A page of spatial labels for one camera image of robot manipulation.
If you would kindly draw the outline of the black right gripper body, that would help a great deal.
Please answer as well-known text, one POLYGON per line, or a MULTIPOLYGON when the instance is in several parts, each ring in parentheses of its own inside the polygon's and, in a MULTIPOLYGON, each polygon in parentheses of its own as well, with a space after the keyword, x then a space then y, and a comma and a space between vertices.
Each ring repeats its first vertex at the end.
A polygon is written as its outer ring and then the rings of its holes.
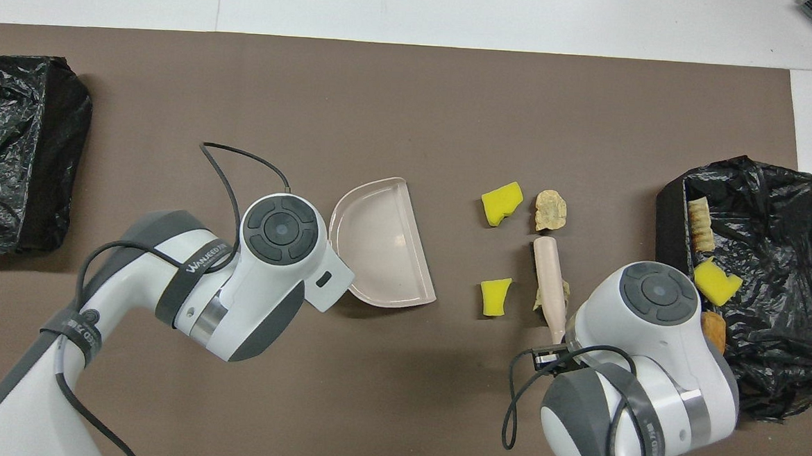
POLYGON ((566 342, 551 346, 535 346, 530 349, 530 359, 535 371, 567 373, 581 368, 581 364, 569 354, 566 342))

